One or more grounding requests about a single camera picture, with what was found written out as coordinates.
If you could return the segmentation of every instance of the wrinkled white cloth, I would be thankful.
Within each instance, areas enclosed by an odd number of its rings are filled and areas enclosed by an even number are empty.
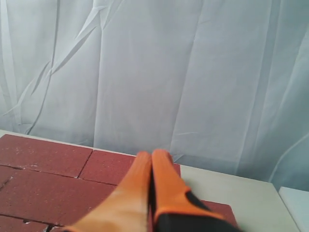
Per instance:
[[[0,129],[309,190],[307,0],[0,0]]]

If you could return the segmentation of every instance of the white tabletop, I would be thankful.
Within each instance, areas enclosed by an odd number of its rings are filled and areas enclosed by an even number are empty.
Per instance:
[[[301,232],[309,232],[309,192],[281,187],[279,194]]]
[[[0,137],[6,133],[25,136],[0,130]],[[299,232],[271,183],[184,165],[181,165],[181,173],[201,200],[230,205],[238,225],[245,232]]]

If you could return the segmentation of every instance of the white table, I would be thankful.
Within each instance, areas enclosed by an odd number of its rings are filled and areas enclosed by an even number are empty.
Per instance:
[[[0,137],[4,134],[53,141],[0,130]],[[200,199],[230,205],[245,232],[299,232],[271,183],[184,165],[181,165],[181,173]]]
[[[281,187],[279,194],[301,232],[309,232],[309,192]]]

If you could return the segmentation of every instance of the white fabric backdrop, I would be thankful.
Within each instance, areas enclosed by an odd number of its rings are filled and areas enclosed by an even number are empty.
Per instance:
[[[0,0],[0,128],[309,190],[308,0]]]

